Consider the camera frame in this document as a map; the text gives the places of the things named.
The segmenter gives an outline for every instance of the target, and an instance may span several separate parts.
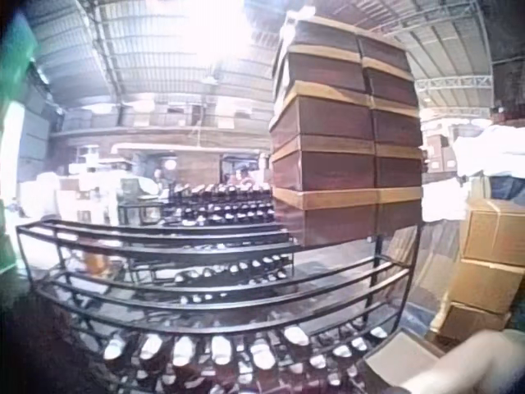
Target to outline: person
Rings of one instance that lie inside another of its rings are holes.
[[[255,180],[249,175],[247,167],[242,167],[240,169],[240,185],[254,185]]]
[[[382,394],[518,394],[525,392],[525,332],[482,331],[429,370]]]

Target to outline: black metal rack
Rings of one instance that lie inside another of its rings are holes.
[[[53,220],[17,228],[33,290],[57,310],[66,311],[70,317],[66,336],[92,357],[99,377],[115,392],[163,392],[157,375],[156,386],[139,385],[136,375],[142,367],[137,361],[138,347],[126,361],[125,372],[114,374],[106,368],[104,349],[119,330],[135,332],[140,338],[157,333],[169,338],[172,345],[182,336],[193,338],[197,344],[209,343],[215,336],[223,336],[231,343],[241,341],[243,350],[234,349],[233,364],[249,357],[250,376],[254,376],[252,389],[256,392],[293,391],[290,366],[303,363],[311,367],[312,355],[322,355],[326,361],[320,373],[310,368],[302,376],[309,384],[317,382],[316,390],[328,390],[326,377],[338,373],[345,382],[345,392],[365,392],[358,377],[348,372],[366,353],[353,342],[361,338],[369,350],[379,342],[371,334],[373,328],[390,327],[386,331],[393,332],[398,327],[413,278],[420,233],[418,226],[410,265],[383,255],[382,237],[378,236],[375,254],[369,258],[322,273],[295,276],[293,256],[305,248],[295,244],[275,223],[111,227]],[[26,237],[57,248],[57,265],[38,280],[31,275],[31,262],[25,257]],[[118,261],[106,277],[94,276],[72,268],[75,261],[83,259],[79,253],[102,254]],[[233,273],[231,268],[239,268],[240,262],[245,262],[249,270]],[[212,274],[205,277],[205,269]],[[173,279],[197,270],[201,273],[189,282]],[[167,275],[159,278],[159,273]],[[390,276],[379,282],[384,273]],[[406,284],[402,300],[395,306],[382,293],[400,281]],[[93,286],[101,286],[102,290],[95,291]],[[350,295],[336,296],[352,286],[358,289]],[[283,339],[282,331],[297,325],[310,340],[307,355],[295,354]],[[344,334],[347,327],[352,329]],[[249,353],[256,338],[264,338],[276,358],[272,378],[258,369]],[[334,349],[340,346],[352,350],[351,359],[337,359]],[[192,363],[194,372],[231,390],[238,375],[243,375],[232,367],[235,379],[224,380],[210,357],[203,350]]]
[[[232,204],[272,204],[272,194],[258,191],[256,195],[247,194],[241,198],[241,195],[223,195],[223,196],[203,196],[203,195],[185,195],[175,197],[171,195],[167,199],[146,199],[142,201],[122,201],[117,207],[119,223],[121,225],[130,225],[130,213],[135,211],[140,226],[148,226],[159,224],[160,221],[174,222],[176,219],[175,211],[180,209],[198,209],[208,207],[225,207]],[[155,212],[153,218],[150,218],[148,213]],[[264,220],[265,222],[273,222],[273,218]]]

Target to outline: cardboard box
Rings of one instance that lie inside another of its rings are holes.
[[[510,314],[491,314],[460,303],[450,303],[439,335],[457,341],[464,341],[482,330],[502,330]]]
[[[428,157],[440,157],[441,156],[441,149],[449,146],[448,139],[442,135],[429,135],[425,139],[425,145],[428,150]]]
[[[443,172],[443,159],[439,157],[429,158],[427,172]]]
[[[443,161],[443,171],[458,171],[456,155],[451,146],[441,149],[441,158]]]
[[[525,208],[500,199],[479,199],[468,205],[462,257],[525,267]]]
[[[401,328],[366,354],[357,367],[367,392],[379,393],[429,370],[443,354],[429,341]]]
[[[525,268],[462,259],[450,287],[450,300],[504,314],[524,275]]]

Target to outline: metal roof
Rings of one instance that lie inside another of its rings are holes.
[[[194,20],[188,17],[196,1],[28,1],[25,13],[40,44],[36,64],[49,79],[56,103],[77,108],[152,96],[158,102],[189,103],[201,102],[203,96],[208,102],[230,97],[244,100],[269,120],[271,64],[279,29],[285,12],[299,9],[305,1],[244,0],[250,43],[214,67],[187,39],[196,34],[190,25]],[[323,15],[344,17],[402,42],[409,51],[421,107],[434,108],[432,116],[488,116],[493,91],[490,51],[475,0],[308,3],[315,3]],[[207,8],[199,12],[206,15]],[[213,35],[203,30],[205,39]],[[210,75],[217,78],[216,85],[203,83]]]

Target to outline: ceiling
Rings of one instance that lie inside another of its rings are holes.
[[[279,29],[306,2],[403,43],[422,117],[488,117],[490,51],[473,0],[29,0],[25,14],[36,65],[65,109],[227,101],[266,127]]]

